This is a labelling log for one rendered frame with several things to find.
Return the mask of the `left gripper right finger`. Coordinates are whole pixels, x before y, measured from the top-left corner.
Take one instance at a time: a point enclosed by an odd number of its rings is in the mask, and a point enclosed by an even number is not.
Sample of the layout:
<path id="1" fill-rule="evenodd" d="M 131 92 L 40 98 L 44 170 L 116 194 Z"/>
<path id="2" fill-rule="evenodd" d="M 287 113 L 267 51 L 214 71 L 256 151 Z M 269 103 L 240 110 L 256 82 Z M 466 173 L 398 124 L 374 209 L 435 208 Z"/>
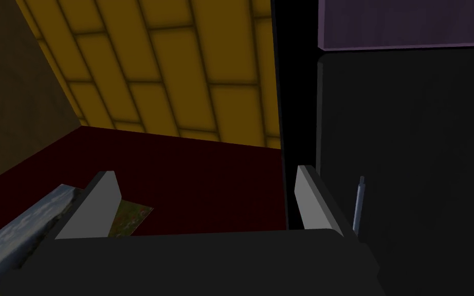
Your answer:
<path id="1" fill-rule="evenodd" d="M 311 165 L 298 166 L 294 194 L 305 229 L 332 229 L 345 238 L 354 237 L 352 226 Z"/>

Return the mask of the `purple cupboard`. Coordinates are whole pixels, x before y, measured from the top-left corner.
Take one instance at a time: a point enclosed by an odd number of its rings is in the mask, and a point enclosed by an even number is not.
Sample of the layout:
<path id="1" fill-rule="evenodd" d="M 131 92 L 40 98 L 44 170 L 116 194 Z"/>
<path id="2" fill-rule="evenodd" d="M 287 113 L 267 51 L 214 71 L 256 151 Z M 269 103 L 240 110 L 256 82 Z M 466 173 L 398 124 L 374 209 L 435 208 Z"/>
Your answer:
<path id="1" fill-rule="evenodd" d="M 324 51 L 474 46 L 474 0 L 319 0 Z"/>

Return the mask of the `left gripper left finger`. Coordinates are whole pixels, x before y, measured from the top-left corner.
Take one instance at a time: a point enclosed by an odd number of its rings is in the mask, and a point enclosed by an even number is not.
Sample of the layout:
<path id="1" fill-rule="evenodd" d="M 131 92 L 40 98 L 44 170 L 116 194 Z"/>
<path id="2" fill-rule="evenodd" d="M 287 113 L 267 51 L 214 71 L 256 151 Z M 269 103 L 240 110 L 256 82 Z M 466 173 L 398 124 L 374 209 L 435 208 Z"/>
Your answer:
<path id="1" fill-rule="evenodd" d="M 121 199 L 115 172 L 98 172 L 49 232 L 49 239 L 107 237 Z"/>

